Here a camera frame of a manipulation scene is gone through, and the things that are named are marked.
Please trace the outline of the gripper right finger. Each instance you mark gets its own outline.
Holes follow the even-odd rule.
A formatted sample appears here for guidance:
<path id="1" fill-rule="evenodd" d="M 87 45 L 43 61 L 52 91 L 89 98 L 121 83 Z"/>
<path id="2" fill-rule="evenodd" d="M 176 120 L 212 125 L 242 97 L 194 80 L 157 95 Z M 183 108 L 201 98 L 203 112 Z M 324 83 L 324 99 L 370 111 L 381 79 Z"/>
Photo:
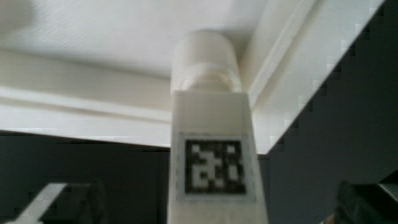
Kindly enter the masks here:
<path id="1" fill-rule="evenodd" d="M 377 184 L 343 182 L 336 199 L 334 224 L 398 224 L 398 202 Z"/>

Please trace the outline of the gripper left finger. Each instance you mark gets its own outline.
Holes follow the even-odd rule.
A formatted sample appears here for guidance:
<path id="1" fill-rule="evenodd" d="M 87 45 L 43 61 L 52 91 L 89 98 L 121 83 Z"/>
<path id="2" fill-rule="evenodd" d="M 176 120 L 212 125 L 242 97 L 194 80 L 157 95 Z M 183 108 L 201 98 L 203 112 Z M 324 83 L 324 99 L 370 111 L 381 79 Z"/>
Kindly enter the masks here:
<path id="1" fill-rule="evenodd" d="M 20 215 L 4 224 L 107 224 L 102 184 L 48 183 Z"/>

